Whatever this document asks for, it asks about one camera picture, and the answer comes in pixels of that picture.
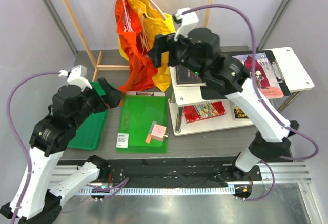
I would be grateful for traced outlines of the orange shorts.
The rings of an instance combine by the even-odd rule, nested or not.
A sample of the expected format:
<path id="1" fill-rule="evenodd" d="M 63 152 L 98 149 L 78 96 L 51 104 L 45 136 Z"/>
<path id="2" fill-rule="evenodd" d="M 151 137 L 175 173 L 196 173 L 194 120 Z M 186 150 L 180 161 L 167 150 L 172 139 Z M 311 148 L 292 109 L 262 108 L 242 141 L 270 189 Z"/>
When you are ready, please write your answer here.
<path id="1" fill-rule="evenodd" d="M 154 87 L 152 76 L 158 71 L 154 68 L 148 55 L 143 55 L 142 45 L 139 35 L 142 27 L 139 17 L 133 8 L 128 4 L 127 10 L 131 18 L 133 32 L 124 32 L 124 8 L 122 0 L 117 0 L 115 4 L 116 33 L 119 39 L 120 51 L 123 52 L 129 62 L 129 78 L 125 84 L 118 89 L 122 93 L 128 91 L 143 91 Z"/>

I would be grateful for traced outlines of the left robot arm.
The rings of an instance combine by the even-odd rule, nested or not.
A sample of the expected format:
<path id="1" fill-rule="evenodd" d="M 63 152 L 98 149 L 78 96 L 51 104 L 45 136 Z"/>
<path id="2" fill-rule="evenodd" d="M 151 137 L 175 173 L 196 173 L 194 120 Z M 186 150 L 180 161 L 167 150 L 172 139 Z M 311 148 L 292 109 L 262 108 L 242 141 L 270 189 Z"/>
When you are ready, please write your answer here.
<path id="1" fill-rule="evenodd" d="M 92 181 L 108 179 L 108 162 L 96 155 L 71 176 L 49 188 L 53 171 L 77 129 L 92 114 L 116 108 L 123 93 L 105 78 L 98 79 L 104 95 L 92 85 L 67 84 L 59 88 L 48 106 L 48 114 L 33 129 L 28 151 L 28 164 L 15 198 L 1 206 L 1 214 L 19 223 L 53 223 L 66 202 Z"/>

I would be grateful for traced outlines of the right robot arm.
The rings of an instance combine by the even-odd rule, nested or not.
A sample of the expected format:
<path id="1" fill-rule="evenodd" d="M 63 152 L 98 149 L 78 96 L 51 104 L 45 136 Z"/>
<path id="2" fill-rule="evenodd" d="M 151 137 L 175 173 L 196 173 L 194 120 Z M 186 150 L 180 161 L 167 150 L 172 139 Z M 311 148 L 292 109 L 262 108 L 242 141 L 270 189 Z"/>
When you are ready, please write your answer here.
<path id="1" fill-rule="evenodd" d="M 238 154 L 231 168 L 236 180 L 244 180 L 260 161 L 285 157 L 298 122 L 285 119 L 250 78 L 250 72 L 236 58 L 221 54 L 219 36 L 207 28 L 196 28 L 184 37 L 177 33 L 156 35 L 148 52 L 154 67 L 168 52 L 170 67 L 182 65 L 197 74 L 210 89 L 232 101 L 256 126 L 254 140 Z"/>

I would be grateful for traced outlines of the pink wire hanger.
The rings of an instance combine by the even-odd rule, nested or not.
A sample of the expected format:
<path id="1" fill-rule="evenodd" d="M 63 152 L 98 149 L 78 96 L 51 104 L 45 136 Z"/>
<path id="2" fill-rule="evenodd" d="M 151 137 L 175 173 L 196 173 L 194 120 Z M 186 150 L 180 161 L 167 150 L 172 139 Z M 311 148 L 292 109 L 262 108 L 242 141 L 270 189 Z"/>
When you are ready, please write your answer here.
<path id="1" fill-rule="evenodd" d="M 124 8 L 124 16 L 123 16 L 123 23 L 124 23 L 124 32 L 133 32 L 133 28 L 131 26 L 131 18 L 129 15 L 129 12 L 127 10 L 127 5 L 129 4 L 127 0 L 122 0 L 123 8 Z M 142 53 L 143 55 L 147 55 L 148 51 L 150 50 L 147 38 L 145 36 L 145 30 L 144 30 L 144 23 L 143 18 L 140 21 L 141 27 L 142 27 L 142 33 L 139 35 L 141 45 L 142 45 Z"/>

